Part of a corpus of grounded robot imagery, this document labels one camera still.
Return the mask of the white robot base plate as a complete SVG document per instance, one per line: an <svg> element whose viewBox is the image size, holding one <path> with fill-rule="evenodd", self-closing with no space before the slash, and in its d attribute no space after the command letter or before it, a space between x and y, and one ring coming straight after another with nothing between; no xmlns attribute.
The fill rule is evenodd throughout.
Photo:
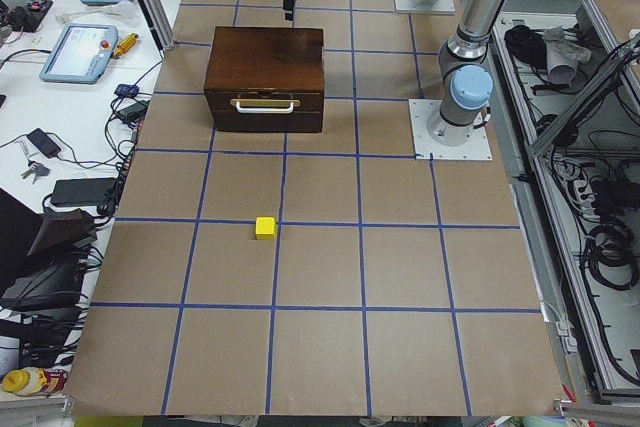
<svg viewBox="0 0 640 427"><path fill-rule="evenodd" d="M467 127L455 127L440 117L440 100L410 99L414 157L417 160L491 161L492 153L486 128L475 129L480 113Z"/></svg>

